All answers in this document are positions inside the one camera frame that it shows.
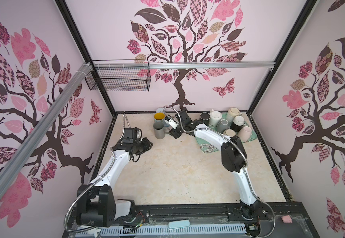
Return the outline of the dark grey mug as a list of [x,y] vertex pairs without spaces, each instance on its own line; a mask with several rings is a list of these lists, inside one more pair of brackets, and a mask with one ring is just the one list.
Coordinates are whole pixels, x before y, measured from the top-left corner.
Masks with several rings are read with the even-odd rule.
[[169,132],[169,127],[166,127],[163,122],[154,122],[153,129],[156,139],[164,139]]

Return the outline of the green floral tray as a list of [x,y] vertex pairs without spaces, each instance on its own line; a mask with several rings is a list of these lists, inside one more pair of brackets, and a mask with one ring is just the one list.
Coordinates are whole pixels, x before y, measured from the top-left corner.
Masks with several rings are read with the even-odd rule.
[[[222,116],[223,116],[222,119],[226,119],[226,114],[227,113],[222,113]],[[245,119],[244,127],[248,126],[252,128],[252,126],[247,123],[247,120],[245,117],[244,119]],[[209,126],[209,128],[216,131],[216,127]],[[227,139],[229,140],[231,139],[231,137],[223,135],[223,133],[219,133],[217,131],[213,132],[208,129],[196,131],[194,135],[195,135],[195,139],[197,140],[199,144],[200,149],[204,153],[212,153],[215,151],[219,151],[221,149],[222,144],[227,143],[228,142]],[[247,142],[251,142],[256,139],[257,139],[257,134],[252,128],[252,135]]]

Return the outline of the peach orange mug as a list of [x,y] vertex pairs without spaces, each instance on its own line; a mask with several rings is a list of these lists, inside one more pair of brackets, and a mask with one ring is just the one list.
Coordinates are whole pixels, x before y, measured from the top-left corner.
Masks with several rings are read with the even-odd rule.
[[229,137],[234,137],[234,136],[236,136],[236,132],[231,130],[231,129],[226,129],[223,132],[223,135],[226,135],[226,136],[229,136]]

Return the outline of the blue iridescent mug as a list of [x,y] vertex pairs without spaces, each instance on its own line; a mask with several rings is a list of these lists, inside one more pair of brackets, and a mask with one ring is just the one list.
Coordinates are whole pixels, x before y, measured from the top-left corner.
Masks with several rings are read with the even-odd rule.
[[163,112],[158,112],[154,114],[154,122],[166,123],[166,115]]

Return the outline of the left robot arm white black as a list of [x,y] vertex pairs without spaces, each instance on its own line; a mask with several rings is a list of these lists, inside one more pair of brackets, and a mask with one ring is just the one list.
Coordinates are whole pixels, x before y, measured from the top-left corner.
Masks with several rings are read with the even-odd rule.
[[125,166],[149,150],[153,144],[146,137],[134,143],[117,143],[107,165],[89,184],[77,191],[76,223],[88,227],[110,227],[131,213],[132,200],[115,199],[113,189]]

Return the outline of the black mug white inside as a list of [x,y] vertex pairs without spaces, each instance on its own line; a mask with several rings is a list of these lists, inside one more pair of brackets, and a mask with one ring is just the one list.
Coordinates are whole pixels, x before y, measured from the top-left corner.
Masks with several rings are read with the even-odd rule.
[[203,112],[199,116],[199,121],[206,126],[209,126],[209,121],[210,121],[211,115],[209,113]]

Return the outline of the white teapot shaped mug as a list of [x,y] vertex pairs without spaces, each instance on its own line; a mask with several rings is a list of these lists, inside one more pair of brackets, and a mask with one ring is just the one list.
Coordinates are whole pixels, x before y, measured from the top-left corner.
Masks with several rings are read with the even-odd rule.
[[222,118],[222,113],[220,113],[219,111],[215,111],[214,109],[211,109],[209,125],[212,127],[216,127]]

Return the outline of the light grey mug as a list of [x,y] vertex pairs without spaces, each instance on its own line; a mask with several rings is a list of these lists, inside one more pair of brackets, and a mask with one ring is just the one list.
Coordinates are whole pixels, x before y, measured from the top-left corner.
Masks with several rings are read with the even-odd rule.
[[226,119],[221,119],[216,126],[216,131],[219,133],[223,133],[228,128],[229,128],[229,122]]

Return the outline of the cream beige mug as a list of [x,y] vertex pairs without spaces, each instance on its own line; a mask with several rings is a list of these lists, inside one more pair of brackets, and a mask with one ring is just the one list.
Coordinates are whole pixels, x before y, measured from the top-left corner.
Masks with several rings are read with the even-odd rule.
[[240,116],[240,110],[238,108],[232,107],[228,110],[226,114],[226,120],[232,123],[235,117]]

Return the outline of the black mug white base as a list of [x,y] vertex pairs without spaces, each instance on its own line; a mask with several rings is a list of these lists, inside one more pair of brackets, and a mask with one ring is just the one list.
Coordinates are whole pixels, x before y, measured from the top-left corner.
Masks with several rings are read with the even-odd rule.
[[245,119],[243,116],[236,116],[230,125],[230,129],[238,133],[244,127]]

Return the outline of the pale pink mug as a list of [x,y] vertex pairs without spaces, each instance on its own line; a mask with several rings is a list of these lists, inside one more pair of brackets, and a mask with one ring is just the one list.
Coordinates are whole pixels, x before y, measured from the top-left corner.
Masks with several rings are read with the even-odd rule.
[[241,139],[241,141],[244,143],[244,142],[247,142],[251,135],[252,135],[252,128],[251,127],[248,127],[248,126],[245,126],[243,127],[239,132],[238,132],[238,137]]

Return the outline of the white pink tape roll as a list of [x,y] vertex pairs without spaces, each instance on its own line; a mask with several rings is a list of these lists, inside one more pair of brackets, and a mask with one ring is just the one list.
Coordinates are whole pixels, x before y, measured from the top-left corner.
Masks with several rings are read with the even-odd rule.
[[164,112],[163,108],[157,108],[157,110],[156,110],[156,114],[157,114],[157,113],[162,113],[162,114],[165,114],[165,112]]

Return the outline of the left metal flex conduit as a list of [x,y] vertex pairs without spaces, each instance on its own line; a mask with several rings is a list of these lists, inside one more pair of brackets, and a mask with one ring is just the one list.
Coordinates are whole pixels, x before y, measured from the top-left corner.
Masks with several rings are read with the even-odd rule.
[[134,214],[135,202],[116,199],[113,188],[130,162],[137,162],[135,156],[149,151],[153,144],[142,137],[142,130],[132,128],[127,115],[123,115],[122,134],[117,143],[110,147],[111,157],[104,168],[89,183],[77,191],[77,198],[68,209],[63,226],[70,234],[90,231],[98,237],[100,227],[108,228],[121,217]]

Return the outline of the white plug adapter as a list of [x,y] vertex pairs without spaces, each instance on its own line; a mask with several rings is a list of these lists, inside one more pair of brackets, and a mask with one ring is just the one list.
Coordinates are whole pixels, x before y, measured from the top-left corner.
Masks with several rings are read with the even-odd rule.
[[88,229],[87,234],[93,235],[95,238],[101,238],[101,228],[99,227],[89,227],[89,226],[81,226],[82,229]]

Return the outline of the pink sponge piece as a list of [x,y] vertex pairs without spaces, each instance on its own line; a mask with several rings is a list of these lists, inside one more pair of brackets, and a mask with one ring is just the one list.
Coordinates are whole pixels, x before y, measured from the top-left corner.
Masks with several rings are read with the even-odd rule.
[[281,219],[282,219],[282,222],[285,224],[293,223],[292,218],[289,215],[282,216]]

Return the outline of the back aluminium rail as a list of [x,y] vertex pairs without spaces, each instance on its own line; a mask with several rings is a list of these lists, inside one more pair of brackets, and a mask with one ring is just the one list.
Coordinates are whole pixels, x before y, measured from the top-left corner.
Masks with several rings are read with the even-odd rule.
[[152,63],[150,69],[274,68],[274,61]]

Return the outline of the aluminium rail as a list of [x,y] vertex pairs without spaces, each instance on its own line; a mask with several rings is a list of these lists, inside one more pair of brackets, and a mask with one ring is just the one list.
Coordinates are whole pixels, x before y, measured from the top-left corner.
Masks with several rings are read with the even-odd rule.
[[152,63],[150,69],[274,68],[274,61]]
[[56,120],[62,108],[67,104],[78,85],[85,79],[91,70],[92,63],[85,62],[81,65],[73,75],[72,81],[66,85],[63,92],[57,97],[55,102],[52,103],[50,109],[34,127],[33,132],[20,145],[7,165],[4,166],[3,170],[0,172],[0,200],[24,167],[24,164],[31,157],[31,154],[37,148],[52,123]]

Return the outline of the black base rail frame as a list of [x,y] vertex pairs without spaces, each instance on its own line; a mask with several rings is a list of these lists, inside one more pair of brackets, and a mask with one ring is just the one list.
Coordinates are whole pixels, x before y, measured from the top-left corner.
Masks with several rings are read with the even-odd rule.
[[[245,220],[238,203],[135,205],[134,214],[114,221],[114,226],[168,225],[169,222],[189,220],[197,224],[244,224],[246,234],[185,235],[162,238],[318,238],[307,211],[300,202],[271,202],[262,205],[255,218]],[[289,215],[293,223],[285,224],[281,217]],[[94,238],[87,232],[69,234],[64,238]]]

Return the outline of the left aluminium rail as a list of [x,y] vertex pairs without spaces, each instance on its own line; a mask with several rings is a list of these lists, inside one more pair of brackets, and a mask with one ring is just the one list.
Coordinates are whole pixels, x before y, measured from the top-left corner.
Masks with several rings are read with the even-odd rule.
[[31,154],[37,148],[52,123],[56,120],[62,108],[67,104],[78,85],[85,79],[91,70],[92,63],[85,62],[81,65],[73,75],[72,81],[66,85],[63,92],[57,97],[55,102],[52,103],[50,109],[34,127],[33,132],[20,145],[7,165],[4,166],[3,170],[0,172],[0,200],[24,167],[24,164],[31,157]]

